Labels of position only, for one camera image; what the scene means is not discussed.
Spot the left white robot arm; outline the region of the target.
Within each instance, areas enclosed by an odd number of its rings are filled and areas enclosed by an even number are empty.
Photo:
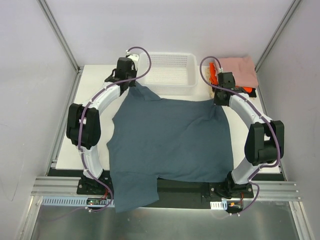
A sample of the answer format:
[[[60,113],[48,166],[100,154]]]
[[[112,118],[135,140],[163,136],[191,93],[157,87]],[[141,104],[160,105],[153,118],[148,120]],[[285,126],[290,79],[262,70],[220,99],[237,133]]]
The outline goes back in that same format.
[[[101,165],[98,143],[102,130],[100,115],[128,88],[136,85],[139,56],[127,54],[120,57],[116,68],[108,76],[101,88],[87,101],[81,104],[72,103],[68,109],[66,137],[76,146],[83,166],[85,186],[94,194],[112,195],[112,190],[100,179],[104,169]]]

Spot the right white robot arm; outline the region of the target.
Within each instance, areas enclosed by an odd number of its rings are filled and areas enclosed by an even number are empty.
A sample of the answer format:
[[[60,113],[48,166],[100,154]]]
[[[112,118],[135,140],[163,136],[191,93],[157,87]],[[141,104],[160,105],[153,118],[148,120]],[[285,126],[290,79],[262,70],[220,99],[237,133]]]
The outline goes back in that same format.
[[[274,168],[284,156],[285,126],[280,120],[263,115],[241,87],[236,87],[231,72],[220,72],[214,87],[213,102],[231,108],[248,128],[244,159],[230,171],[214,192],[226,199],[248,189],[251,179],[263,168]]]

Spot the blue-grey t shirt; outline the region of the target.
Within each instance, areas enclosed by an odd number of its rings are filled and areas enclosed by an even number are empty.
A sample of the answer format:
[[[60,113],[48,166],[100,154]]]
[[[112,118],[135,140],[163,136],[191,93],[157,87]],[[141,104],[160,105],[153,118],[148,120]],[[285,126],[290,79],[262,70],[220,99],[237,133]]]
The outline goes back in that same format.
[[[137,84],[112,121],[106,146],[118,213],[158,201],[158,179],[222,182],[234,168],[228,119],[211,100],[161,98]]]

